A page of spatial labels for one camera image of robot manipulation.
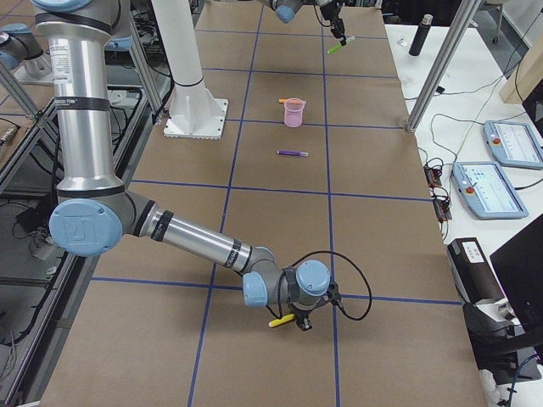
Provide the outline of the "green highlighter pen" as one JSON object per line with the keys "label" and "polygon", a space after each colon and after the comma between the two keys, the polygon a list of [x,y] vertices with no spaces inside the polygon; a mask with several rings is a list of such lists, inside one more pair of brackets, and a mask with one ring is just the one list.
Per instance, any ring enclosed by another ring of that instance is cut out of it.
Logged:
{"label": "green highlighter pen", "polygon": [[338,44],[334,45],[333,47],[329,48],[327,50],[327,54],[333,54],[338,52],[341,48],[346,47],[348,44],[352,43],[355,40],[355,36],[349,36],[344,41],[339,42]]}

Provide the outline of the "yellow highlighter pen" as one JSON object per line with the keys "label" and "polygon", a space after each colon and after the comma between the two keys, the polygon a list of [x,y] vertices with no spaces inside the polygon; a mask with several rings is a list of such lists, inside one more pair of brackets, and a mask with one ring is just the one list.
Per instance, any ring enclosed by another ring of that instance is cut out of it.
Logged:
{"label": "yellow highlighter pen", "polygon": [[270,328],[277,328],[277,327],[285,325],[285,324],[287,324],[289,322],[292,322],[293,320],[294,320],[294,314],[288,314],[288,315],[285,315],[285,316],[283,316],[281,318],[276,318],[276,319],[270,321],[268,323],[268,326]]}

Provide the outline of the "purple highlighter pen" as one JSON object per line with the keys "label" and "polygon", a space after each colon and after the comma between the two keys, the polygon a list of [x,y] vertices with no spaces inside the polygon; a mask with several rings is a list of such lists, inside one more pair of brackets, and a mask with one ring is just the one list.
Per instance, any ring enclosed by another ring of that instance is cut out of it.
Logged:
{"label": "purple highlighter pen", "polygon": [[291,156],[291,157],[309,157],[308,152],[304,151],[292,151],[292,150],[277,150],[277,155]]}

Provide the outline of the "pink translucent pen holder cup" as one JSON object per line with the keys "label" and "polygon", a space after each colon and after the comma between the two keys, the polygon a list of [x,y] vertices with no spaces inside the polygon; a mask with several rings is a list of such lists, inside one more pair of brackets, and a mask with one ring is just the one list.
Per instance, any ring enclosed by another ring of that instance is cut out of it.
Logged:
{"label": "pink translucent pen holder cup", "polygon": [[306,101],[298,98],[288,98],[283,102],[283,122],[287,127],[295,128],[302,125]]}

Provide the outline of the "black water bottle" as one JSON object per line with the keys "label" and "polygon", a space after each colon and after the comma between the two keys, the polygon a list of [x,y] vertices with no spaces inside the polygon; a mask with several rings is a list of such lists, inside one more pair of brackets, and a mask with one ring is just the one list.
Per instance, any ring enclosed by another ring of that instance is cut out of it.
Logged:
{"label": "black water bottle", "polygon": [[421,51],[422,51],[422,48],[423,48],[423,45],[427,39],[427,36],[428,36],[428,33],[429,33],[429,30],[432,26],[432,22],[433,22],[433,15],[432,14],[425,14],[421,20],[421,22],[419,23],[418,27],[417,27],[417,31],[415,33],[415,36],[413,37],[412,39],[412,42],[411,42],[411,46],[410,46],[410,49],[408,51],[408,53],[411,55],[411,56],[419,56]]}

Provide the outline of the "small circuit board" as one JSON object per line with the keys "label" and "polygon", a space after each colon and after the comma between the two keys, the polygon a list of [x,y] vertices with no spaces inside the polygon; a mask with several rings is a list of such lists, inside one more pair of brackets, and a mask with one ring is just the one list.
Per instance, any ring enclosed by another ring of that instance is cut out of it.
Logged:
{"label": "small circuit board", "polygon": [[435,165],[435,166],[428,166],[425,165],[423,167],[424,175],[426,177],[427,183],[429,187],[441,187],[441,175],[442,175],[442,166],[441,165]]}

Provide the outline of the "black cardboard box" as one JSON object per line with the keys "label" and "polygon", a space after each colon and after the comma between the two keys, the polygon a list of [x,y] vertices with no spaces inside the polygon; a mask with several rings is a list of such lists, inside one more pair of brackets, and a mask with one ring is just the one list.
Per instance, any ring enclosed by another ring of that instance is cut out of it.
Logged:
{"label": "black cardboard box", "polygon": [[493,304],[505,298],[476,237],[457,238],[447,245],[456,288],[469,304]]}

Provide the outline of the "far teach pendant tablet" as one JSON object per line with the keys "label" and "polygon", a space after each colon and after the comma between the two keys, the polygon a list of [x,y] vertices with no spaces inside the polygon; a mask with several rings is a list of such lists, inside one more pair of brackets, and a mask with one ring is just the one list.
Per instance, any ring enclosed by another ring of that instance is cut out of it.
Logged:
{"label": "far teach pendant tablet", "polygon": [[487,120],[484,137],[493,157],[502,165],[542,169],[542,148],[526,123]]}

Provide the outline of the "teach pendant tablet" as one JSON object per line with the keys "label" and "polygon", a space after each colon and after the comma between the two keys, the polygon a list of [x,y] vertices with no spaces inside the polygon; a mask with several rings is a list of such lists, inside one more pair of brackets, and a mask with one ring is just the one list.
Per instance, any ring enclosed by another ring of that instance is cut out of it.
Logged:
{"label": "teach pendant tablet", "polygon": [[502,165],[542,169],[542,148],[526,123],[487,120],[484,137],[493,157]]}
{"label": "teach pendant tablet", "polygon": [[497,162],[455,162],[451,176],[465,204],[477,219],[517,220],[529,215]]}

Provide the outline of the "near teach pendant tablet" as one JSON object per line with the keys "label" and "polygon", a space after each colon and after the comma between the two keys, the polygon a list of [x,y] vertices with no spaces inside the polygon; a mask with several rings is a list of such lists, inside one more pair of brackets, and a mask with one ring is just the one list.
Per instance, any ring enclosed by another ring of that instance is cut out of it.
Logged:
{"label": "near teach pendant tablet", "polygon": [[529,215],[497,162],[455,162],[451,176],[465,204],[477,219],[517,220]]}

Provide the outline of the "black computer monitor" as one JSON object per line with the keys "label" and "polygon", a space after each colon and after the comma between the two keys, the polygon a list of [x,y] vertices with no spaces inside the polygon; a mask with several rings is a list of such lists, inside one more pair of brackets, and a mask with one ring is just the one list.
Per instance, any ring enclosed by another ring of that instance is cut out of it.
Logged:
{"label": "black computer monitor", "polygon": [[530,330],[542,327],[542,216],[499,247],[490,260],[521,324]]}

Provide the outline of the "aluminium frame post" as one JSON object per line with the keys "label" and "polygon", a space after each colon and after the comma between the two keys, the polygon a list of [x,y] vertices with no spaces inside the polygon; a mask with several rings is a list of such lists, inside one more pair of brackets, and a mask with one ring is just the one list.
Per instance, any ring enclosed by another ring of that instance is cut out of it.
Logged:
{"label": "aluminium frame post", "polygon": [[406,130],[409,133],[414,133],[422,121],[435,91],[480,4],[481,0],[461,1],[406,122]]}

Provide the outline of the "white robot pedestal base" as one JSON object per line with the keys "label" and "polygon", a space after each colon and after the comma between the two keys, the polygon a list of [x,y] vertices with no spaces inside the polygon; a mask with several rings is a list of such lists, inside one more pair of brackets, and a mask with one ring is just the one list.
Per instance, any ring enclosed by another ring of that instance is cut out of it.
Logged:
{"label": "white robot pedestal base", "polygon": [[228,101],[214,98],[204,83],[189,1],[153,1],[152,6],[174,82],[165,135],[221,138]]}

